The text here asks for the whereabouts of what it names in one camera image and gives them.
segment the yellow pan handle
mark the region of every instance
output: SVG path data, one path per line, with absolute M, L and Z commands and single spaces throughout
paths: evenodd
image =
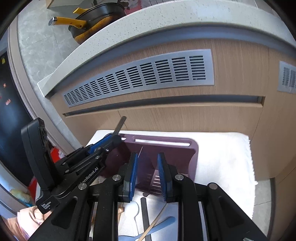
M 80 8 L 78 7 L 73 13 L 77 13 L 77 14 L 83 14 L 84 12 L 86 12 L 87 10 L 89 10 L 89 8 Z
M 83 28 L 87 21 L 73 18 L 53 17 L 48 22 L 48 25 L 72 25 L 77 28 Z

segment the yellow object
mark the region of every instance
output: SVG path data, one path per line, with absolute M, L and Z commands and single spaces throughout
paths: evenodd
M 86 12 L 87 10 L 89 10 L 89 8 L 80 8 L 78 7 L 73 13 L 77 13 L 77 14 L 83 14 L 84 12 Z
M 64 18 L 64 17 L 57 17 L 54 25 L 72 25 L 76 28 L 83 28 L 86 25 L 87 21 L 85 20 L 78 20 L 73 18 Z
M 108 16 L 103 18 L 101 21 L 92 26 L 89 30 L 85 31 L 83 34 L 76 36 L 74 39 L 77 43 L 82 44 L 85 40 L 93 36 L 96 32 L 106 27 L 108 24 L 119 19 L 118 16 Z
M 25 203 L 30 203 L 30 195 L 23 193 L 20 190 L 17 189 L 11 189 L 9 191 L 13 196 L 15 196 L 17 199 L 25 202 Z

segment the gray floor tile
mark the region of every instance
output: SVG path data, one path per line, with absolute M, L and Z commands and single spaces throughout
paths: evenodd
M 84 0 L 79 4 L 81 8 L 91 8 L 93 6 L 94 0 Z
M 56 6 L 47 9 L 47 12 L 52 17 L 76 18 L 77 14 L 73 13 L 78 5 Z
M 255 186 L 255 205 L 271 201 L 270 180 L 258 181 Z
M 31 11 L 40 10 L 46 8 L 45 0 L 32 0 L 22 11 L 21 13 L 29 13 Z
M 264 2 L 264 0 L 255 0 L 255 1 L 256 1 L 258 8 L 260 8 L 268 13 L 273 14 L 272 8 L 266 2 Z
M 271 202 L 254 206 L 253 222 L 267 236 L 271 215 Z
M 56 25 L 52 26 L 52 29 L 57 40 L 59 51 L 63 59 L 66 59 L 79 44 L 73 39 L 71 32 L 68 30 L 68 26 Z
M 238 2 L 245 3 L 251 5 L 253 7 L 257 7 L 255 0 L 237 0 Z
M 30 82 L 37 84 L 63 62 L 54 36 L 40 40 L 20 50 Z
M 17 19 L 17 32 L 20 49 L 54 35 L 48 26 L 50 17 L 45 6 L 32 11 L 22 11 Z

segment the black refrigerator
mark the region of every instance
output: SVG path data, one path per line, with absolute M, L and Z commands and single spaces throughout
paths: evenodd
M 0 161 L 24 185 L 33 177 L 21 138 L 32 121 L 15 87 L 7 53 L 0 57 Z

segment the wooden skewer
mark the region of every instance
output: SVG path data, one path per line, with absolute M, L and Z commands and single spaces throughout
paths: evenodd
M 150 224 L 150 226 L 146 229 L 146 231 L 142 234 L 142 236 L 138 239 L 138 241 L 142 241 L 145 236 L 149 233 L 149 231 L 154 227 L 154 225 L 157 223 L 157 221 L 159 220 L 160 216 L 162 215 L 163 211 L 165 210 L 165 207 L 167 206 L 167 203 L 163 206 L 162 210 L 159 212 L 159 214 L 157 215 L 157 217 L 154 219 L 154 221 L 152 222 L 152 224 Z

